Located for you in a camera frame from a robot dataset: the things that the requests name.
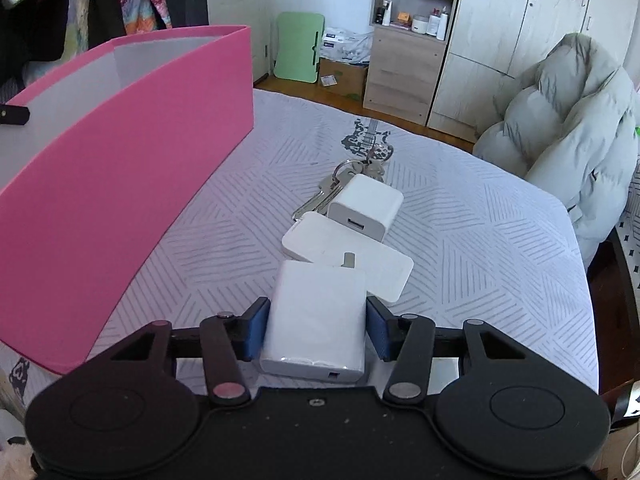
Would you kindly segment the grey puffer jacket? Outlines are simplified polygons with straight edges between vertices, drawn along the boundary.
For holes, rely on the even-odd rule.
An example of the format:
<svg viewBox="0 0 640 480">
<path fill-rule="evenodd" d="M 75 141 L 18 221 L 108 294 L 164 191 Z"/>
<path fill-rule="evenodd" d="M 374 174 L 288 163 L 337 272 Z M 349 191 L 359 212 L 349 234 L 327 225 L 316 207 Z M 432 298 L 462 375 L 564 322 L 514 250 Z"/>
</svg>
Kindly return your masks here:
<svg viewBox="0 0 640 480">
<path fill-rule="evenodd" d="M 473 153 L 555 196 L 591 263 L 622 215 L 639 156 L 639 95 L 623 65 L 572 32 L 500 84 Z"/>
</svg>

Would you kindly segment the green folding table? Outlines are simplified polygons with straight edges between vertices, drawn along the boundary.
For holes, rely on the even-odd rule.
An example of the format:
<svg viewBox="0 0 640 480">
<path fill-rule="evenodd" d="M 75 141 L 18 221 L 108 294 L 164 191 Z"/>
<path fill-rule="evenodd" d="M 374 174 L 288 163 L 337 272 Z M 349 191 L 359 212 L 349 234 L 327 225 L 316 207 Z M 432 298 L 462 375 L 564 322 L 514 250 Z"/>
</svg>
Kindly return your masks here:
<svg viewBox="0 0 640 480">
<path fill-rule="evenodd" d="M 277 17 L 278 52 L 273 75 L 314 84 L 318 79 L 324 16 L 310 12 L 282 12 Z"/>
</svg>

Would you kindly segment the wooden shelf cabinet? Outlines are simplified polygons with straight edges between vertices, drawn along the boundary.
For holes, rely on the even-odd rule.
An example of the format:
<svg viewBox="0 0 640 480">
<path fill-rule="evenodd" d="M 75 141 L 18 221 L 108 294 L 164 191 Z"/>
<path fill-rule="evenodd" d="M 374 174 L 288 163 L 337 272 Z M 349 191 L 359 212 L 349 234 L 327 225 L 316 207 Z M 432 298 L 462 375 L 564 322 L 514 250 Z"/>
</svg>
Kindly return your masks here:
<svg viewBox="0 0 640 480">
<path fill-rule="evenodd" d="M 459 0 L 372 0 L 363 106 L 425 126 Z"/>
</svg>

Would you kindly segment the white rectangular power adapter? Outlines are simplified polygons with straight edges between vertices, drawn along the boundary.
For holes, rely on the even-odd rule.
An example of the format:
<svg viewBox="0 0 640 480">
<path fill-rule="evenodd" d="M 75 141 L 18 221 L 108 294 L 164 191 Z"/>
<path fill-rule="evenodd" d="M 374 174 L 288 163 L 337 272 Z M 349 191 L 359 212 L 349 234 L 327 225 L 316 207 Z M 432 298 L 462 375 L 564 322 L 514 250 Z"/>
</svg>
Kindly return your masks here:
<svg viewBox="0 0 640 480">
<path fill-rule="evenodd" d="M 271 375 L 358 382 L 366 359 L 366 274 L 286 260 L 280 266 L 260 366 Z"/>
</svg>

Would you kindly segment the pink cardboard box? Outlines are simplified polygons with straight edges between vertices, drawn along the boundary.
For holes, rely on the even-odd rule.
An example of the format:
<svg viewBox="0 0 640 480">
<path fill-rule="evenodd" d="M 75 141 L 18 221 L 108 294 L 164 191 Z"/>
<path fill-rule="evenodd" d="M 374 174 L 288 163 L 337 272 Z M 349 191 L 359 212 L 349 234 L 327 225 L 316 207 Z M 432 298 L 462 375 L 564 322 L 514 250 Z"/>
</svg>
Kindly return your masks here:
<svg viewBox="0 0 640 480">
<path fill-rule="evenodd" d="M 9 102 L 1 127 L 1 340 L 65 374 L 191 198 L 254 126 L 243 25 L 120 37 Z"/>
</svg>

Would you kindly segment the floral quilt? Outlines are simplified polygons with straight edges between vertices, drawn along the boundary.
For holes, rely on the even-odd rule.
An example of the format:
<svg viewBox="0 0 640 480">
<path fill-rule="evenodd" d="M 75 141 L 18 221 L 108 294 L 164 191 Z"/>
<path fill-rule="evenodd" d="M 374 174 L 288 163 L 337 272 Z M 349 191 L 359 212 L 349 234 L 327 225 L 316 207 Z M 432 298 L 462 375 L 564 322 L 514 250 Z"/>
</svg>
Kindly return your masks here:
<svg viewBox="0 0 640 480">
<path fill-rule="evenodd" d="M 118 37 L 171 26 L 166 0 L 68 0 L 62 59 Z"/>
</svg>

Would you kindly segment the black hanging coat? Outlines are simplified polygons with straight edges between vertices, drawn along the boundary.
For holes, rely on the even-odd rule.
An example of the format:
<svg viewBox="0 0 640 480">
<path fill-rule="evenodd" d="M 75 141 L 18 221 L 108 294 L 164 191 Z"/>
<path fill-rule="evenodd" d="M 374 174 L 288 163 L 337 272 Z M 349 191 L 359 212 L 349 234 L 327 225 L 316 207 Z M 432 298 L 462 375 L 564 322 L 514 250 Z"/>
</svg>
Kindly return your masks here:
<svg viewBox="0 0 640 480">
<path fill-rule="evenodd" d="M 171 28 L 207 24 L 206 0 L 166 2 Z M 67 13 L 68 0 L 1 0 L 2 99 L 67 62 L 62 59 Z"/>
</svg>

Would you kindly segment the light wooden wardrobe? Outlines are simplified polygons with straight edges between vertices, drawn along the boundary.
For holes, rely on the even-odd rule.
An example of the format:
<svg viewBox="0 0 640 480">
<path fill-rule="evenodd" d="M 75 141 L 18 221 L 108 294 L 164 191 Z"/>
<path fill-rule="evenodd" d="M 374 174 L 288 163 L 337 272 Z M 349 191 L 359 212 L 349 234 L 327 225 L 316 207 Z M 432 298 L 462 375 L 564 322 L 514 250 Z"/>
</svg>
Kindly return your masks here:
<svg viewBox="0 0 640 480">
<path fill-rule="evenodd" d="M 458 0 L 427 125 L 474 141 L 494 124 L 502 84 L 545 58 L 570 32 L 627 56 L 639 0 Z"/>
</svg>

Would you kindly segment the white cube charger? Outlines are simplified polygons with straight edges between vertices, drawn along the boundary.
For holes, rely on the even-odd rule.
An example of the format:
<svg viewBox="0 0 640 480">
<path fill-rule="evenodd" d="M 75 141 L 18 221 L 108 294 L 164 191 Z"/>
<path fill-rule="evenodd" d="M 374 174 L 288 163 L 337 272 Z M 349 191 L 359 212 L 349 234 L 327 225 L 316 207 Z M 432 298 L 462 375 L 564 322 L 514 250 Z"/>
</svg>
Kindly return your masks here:
<svg viewBox="0 0 640 480">
<path fill-rule="evenodd" d="M 356 174 L 329 203 L 326 216 L 360 234 L 382 242 L 404 201 L 391 186 Z"/>
</svg>

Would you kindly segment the cardboard box on floor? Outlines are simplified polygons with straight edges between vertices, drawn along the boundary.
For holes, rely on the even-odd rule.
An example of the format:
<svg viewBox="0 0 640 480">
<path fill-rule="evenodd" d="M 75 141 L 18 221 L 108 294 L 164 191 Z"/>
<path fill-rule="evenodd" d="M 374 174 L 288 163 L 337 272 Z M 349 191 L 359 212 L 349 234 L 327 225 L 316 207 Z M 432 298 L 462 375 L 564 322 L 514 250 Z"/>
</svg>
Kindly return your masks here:
<svg viewBox="0 0 640 480">
<path fill-rule="evenodd" d="M 318 86 L 338 96 L 362 102 L 369 66 L 335 62 L 322 58 Z"/>
</svg>

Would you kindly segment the bunch of keys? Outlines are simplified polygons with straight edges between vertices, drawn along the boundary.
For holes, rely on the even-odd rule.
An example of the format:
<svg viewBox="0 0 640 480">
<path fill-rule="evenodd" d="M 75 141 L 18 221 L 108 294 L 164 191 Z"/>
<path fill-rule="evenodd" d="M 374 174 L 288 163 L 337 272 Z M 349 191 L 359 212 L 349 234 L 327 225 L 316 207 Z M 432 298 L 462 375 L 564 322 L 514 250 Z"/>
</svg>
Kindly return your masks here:
<svg viewBox="0 0 640 480">
<path fill-rule="evenodd" d="M 374 180 L 384 181 L 385 162 L 376 159 L 346 159 L 338 164 L 332 174 L 318 185 L 318 191 L 292 214 L 292 220 L 298 221 L 306 212 L 313 211 L 326 215 L 329 204 L 340 194 L 356 174 L 364 174 Z"/>
</svg>

